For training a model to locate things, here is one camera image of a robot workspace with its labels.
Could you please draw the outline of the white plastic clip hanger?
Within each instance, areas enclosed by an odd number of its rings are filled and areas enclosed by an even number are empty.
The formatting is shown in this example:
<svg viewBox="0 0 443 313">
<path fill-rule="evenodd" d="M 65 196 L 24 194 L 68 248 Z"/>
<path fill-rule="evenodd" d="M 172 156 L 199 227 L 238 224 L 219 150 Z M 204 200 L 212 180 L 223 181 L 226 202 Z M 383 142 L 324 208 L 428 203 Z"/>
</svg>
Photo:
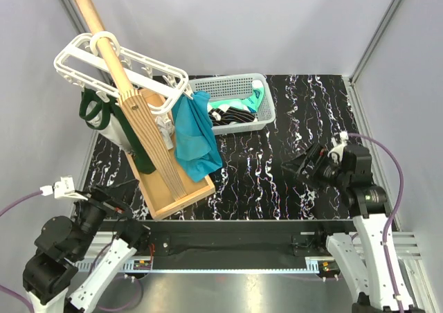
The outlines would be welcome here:
<svg viewBox="0 0 443 313">
<path fill-rule="evenodd" d="M 110 74 L 116 86 L 65 64 L 72 58 Z M 153 91 L 165 98 L 162 105 L 150 106 L 155 116 L 168 113 L 182 95 L 189 99 L 193 97 L 189 77 L 184 70 L 121 47 L 114 34 L 107 31 L 76 36 L 55 57 L 53 66 L 66 81 L 94 89 L 105 102 L 109 102 L 111 97 L 119 98 L 120 93 L 133 86 Z"/>
</svg>

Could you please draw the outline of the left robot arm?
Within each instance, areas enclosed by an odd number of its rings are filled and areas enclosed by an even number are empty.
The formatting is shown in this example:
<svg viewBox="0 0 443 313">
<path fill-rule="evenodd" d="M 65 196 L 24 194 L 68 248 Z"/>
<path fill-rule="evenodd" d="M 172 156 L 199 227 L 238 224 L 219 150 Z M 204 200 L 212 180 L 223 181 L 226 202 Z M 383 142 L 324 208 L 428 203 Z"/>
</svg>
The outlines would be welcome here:
<svg viewBox="0 0 443 313">
<path fill-rule="evenodd" d="M 35 255 L 26 263 L 23 286 L 33 312 L 92 312 L 123 265 L 145 253 L 150 228 L 134 219 L 130 207 L 113 197 L 108 188 L 95 186 L 78 192 L 75 217 L 57 216 L 42 227 L 35 240 Z M 117 215 L 109 248 L 87 279 L 72 293 L 69 286 L 77 274 L 76 263 L 86 256 L 93 239 L 108 216 Z"/>
</svg>

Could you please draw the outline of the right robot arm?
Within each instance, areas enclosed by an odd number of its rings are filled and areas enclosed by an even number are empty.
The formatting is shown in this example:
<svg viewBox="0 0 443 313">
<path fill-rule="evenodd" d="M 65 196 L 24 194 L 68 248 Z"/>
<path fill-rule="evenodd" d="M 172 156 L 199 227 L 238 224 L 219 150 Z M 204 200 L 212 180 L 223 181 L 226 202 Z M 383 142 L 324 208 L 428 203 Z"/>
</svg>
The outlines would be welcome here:
<svg viewBox="0 0 443 313">
<path fill-rule="evenodd" d="M 339 143 L 332 150 L 316 143 L 282 163 L 311 189 L 333 187 L 348 209 L 363 255 L 346 233 L 324 231 L 314 238 L 317 252 L 331 254 L 353 298 L 353 312 L 421 312 L 409 294 L 392 236 L 388 197 L 374 183 L 372 156 L 362 145 Z"/>
</svg>

